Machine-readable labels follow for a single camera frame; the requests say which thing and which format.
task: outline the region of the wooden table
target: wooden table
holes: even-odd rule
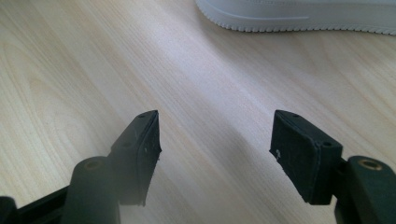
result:
[[[160,112],[146,207],[124,223],[334,223],[269,153],[288,110],[396,170],[396,37],[247,34],[192,0],[0,1],[0,194],[21,207]]]

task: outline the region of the wood grain surface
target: wood grain surface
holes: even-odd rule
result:
[[[276,109],[396,170],[396,37],[247,34],[192,0],[0,1],[0,194],[18,207],[160,113],[146,207],[123,223],[335,223],[269,153]]]

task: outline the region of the sneaker sole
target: sneaker sole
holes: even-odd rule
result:
[[[350,30],[396,35],[396,5],[373,4],[274,4],[255,1],[263,14],[284,12],[281,17],[248,17],[227,12],[206,0],[196,0],[198,8],[218,26],[241,32],[285,32]]]

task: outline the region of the screw hole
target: screw hole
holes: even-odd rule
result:
[[[369,160],[359,160],[359,164],[364,168],[369,170],[380,171],[382,170],[382,165],[376,161],[369,161]]]
[[[87,170],[95,170],[99,168],[101,165],[102,165],[101,161],[88,161],[87,163],[85,163],[84,167]]]

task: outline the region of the white shoe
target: white shoe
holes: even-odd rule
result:
[[[196,0],[196,4],[215,24],[237,31],[396,35],[396,0]]]

